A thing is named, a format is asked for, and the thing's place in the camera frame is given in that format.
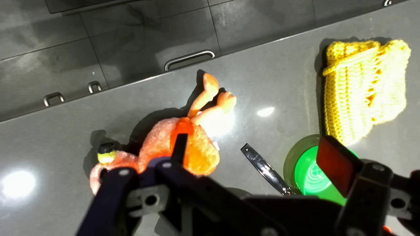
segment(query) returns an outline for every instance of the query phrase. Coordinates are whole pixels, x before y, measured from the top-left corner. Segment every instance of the plush toy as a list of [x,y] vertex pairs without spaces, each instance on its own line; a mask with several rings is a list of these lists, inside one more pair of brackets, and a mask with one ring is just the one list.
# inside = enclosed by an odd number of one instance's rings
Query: plush toy
[[[103,170],[130,167],[141,174],[151,160],[172,156],[173,146],[178,134],[187,134],[183,155],[183,168],[195,176],[211,175],[219,164],[219,151],[208,138],[214,134],[212,124],[223,124],[236,105],[236,97],[229,92],[219,94],[218,80],[204,74],[203,92],[193,101],[187,116],[183,118],[168,118],[157,122],[147,134],[137,156],[115,151],[98,155],[98,164],[90,172],[90,188],[95,195],[99,188],[99,175]],[[216,105],[200,111],[216,97]]]

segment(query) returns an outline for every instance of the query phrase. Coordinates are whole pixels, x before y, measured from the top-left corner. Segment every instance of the yellow crochet item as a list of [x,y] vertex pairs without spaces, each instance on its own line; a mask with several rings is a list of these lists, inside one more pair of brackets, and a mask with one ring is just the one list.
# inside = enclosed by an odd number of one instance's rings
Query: yellow crochet item
[[324,113],[326,134],[345,146],[396,118],[407,105],[403,41],[333,42],[326,49]]

